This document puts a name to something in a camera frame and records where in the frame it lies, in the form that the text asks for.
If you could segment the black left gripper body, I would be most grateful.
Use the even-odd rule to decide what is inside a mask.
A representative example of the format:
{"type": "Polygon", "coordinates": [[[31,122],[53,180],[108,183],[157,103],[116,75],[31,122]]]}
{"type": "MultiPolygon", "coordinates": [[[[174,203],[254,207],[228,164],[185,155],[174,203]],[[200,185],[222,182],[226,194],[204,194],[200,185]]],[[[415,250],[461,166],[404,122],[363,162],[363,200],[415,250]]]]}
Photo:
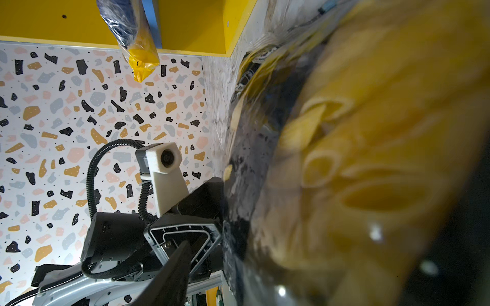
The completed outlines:
{"type": "Polygon", "coordinates": [[[146,227],[136,214],[96,213],[80,258],[84,276],[111,281],[154,278],[161,263],[144,237],[146,227]]]}

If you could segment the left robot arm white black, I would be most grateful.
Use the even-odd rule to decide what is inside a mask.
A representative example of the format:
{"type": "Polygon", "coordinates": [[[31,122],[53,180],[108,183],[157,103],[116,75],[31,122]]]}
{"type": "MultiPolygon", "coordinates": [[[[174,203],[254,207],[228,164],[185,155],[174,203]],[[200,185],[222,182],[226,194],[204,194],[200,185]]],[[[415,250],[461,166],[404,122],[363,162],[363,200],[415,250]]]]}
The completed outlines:
{"type": "Polygon", "coordinates": [[[215,177],[146,223],[136,214],[99,212],[81,262],[41,265],[33,290],[12,305],[184,305],[222,280],[223,182],[215,177]]]}

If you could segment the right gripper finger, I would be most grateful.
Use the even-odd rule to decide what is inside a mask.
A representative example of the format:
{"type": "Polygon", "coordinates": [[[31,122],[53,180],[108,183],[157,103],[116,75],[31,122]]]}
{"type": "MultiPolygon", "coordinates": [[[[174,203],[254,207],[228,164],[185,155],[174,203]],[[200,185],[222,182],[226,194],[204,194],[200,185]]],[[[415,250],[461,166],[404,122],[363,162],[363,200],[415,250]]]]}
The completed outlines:
{"type": "Polygon", "coordinates": [[[190,244],[183,242],[159,271],[158,275],[131,305],[184,305],[191,260],[190,244]]]}

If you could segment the yellow Pastatime spaghetti pack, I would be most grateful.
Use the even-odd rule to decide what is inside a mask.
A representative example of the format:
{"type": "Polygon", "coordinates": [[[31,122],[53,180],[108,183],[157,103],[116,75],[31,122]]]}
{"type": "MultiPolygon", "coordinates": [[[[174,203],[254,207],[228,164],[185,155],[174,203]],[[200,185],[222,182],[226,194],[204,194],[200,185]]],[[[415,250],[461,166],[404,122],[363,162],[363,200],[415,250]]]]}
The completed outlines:
{"type": "Polygon", "coordinates": [[[134,80],[142,83],[160,64],[142,1],[97,0],[101,18],[124,52],[134,80]]]}

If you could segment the clear black penne bag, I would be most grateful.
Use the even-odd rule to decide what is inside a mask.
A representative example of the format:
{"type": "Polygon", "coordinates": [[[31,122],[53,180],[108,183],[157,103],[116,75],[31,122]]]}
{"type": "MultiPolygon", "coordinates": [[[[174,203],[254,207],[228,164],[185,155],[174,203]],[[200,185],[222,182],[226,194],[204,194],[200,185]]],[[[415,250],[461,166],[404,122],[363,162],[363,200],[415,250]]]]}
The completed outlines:
{"type": "Polygon", "coordinates": [[[489,304],[489,2],[326,1],[245,60],[237,305],[489,304]]]}

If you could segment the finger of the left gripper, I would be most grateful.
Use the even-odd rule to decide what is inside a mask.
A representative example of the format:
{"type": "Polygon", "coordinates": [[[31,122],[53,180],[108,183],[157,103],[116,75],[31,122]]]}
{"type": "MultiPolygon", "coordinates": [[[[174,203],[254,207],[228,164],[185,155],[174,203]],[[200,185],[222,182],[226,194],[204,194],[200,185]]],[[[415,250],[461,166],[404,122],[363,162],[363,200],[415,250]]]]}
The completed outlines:
{"type": "Polygon", "coordinates": [[[213,177],[172,207],[172,214],[222,219],[223,181],[213,177]]]}
{"type": "Polygon", "coordinates": [[[145,229],[144,236],[162,265],[182,243],[189,243],[190,279],[209,279],[222,270],[222,232],[216,223],[153,223],[145,229]]]}

